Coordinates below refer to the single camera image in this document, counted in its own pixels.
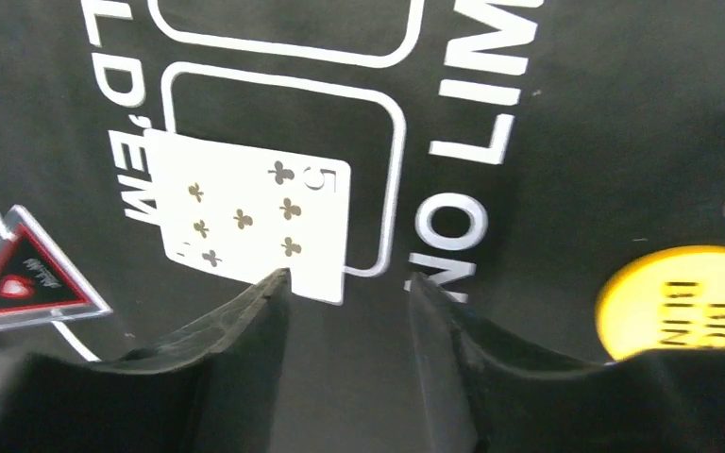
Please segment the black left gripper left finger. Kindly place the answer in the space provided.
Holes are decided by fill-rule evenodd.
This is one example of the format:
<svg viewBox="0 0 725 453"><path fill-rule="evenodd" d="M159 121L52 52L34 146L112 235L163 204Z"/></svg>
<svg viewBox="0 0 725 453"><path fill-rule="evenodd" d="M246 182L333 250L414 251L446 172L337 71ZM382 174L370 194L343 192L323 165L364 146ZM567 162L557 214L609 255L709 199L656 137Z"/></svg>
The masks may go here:
<svg viewBox="0 0 725 453"><path fill-rule="evenodd" d="M0 349L0 452L264 452L289 330L278 269L114 361Z"/></svg>

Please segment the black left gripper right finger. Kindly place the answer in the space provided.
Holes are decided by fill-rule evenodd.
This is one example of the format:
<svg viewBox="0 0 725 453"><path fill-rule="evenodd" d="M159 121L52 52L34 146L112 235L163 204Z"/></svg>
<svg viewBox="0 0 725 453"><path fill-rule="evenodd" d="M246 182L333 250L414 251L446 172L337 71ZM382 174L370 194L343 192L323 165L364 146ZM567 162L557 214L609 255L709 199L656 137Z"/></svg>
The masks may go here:
<svg viewBox="0 0 725 453"><path fill-rule="evenodd" d="M725 452L725 349L582 361L410 287L430 451Z"/></svg>

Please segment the yellow big blind button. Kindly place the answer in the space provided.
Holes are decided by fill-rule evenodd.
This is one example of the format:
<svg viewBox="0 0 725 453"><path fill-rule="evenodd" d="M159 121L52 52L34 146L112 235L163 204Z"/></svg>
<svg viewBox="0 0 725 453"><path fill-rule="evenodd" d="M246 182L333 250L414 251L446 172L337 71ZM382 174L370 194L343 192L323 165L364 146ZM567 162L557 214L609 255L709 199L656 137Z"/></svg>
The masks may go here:
<svg viewBox="0 0 725 453"><path fill-rule="evenodd" d="M600 290L595 322L617 361L658 348L725 348L725 247L674 247L632 261Z"/></svg>

